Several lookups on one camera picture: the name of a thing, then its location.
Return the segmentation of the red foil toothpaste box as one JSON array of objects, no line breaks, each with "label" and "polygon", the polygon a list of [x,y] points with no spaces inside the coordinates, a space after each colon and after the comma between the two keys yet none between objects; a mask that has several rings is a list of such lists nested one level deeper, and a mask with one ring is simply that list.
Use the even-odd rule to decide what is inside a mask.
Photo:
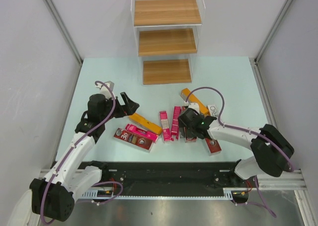
[{"label": "red foil toothpaste box", "polygon": [[194,109],[182,106],[181,113],[178,117],[179,135],[186,143],[195,142],[197,139],[192,132],[197,116],[198,114]]}]

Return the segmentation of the red 3D toothpaste box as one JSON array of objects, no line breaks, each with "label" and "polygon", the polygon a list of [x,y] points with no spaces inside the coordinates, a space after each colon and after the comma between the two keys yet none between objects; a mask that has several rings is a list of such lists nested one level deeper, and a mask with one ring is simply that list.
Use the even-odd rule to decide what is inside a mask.
[{"label": "red 3D toothpaste box", "polygon": [[145,152],[150,152],[154,144],[152,140],[133,134],[121,128],[116,130],[113,137],[120,143]]}]

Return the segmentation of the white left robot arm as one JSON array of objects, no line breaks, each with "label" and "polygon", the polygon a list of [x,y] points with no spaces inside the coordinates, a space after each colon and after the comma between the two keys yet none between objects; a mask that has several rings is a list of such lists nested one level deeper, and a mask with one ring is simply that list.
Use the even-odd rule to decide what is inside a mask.
[{"label": "white left robot arm", "polygon": [[33,179],[30,183],[32,212],[40,215],[44,225],[66,221],[75,203],[92,186],[122,186],[109,181],[107,165],[99,161],[92,161],[82,173],[76,174],[86,154],[105,131],[105,124],[113,118],[133,115],[140,107],[125,92],[120,95],[124,104],[113,95],[106,97],[99,93],[90,96],[87,110],[83,112],[66,152],[42,179]]}]

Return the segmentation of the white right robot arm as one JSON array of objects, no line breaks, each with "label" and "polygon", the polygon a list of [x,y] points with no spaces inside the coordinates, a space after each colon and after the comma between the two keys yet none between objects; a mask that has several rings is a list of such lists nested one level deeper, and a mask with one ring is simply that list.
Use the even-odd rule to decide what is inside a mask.
[{"label": "white right robot arm", "polygon": [[282,172],[294,170],[291,156],[294,148],[272,125],[262,128],[247,128],[227,125],[220,118],[203,116],[192,108],[186,108],[178,117],[179,126],[200,139],[230,142],[252,151],[253,156],[239,160],[229,181],[235,187],[241,187],[247,179],[266,173],[272,177]]}]

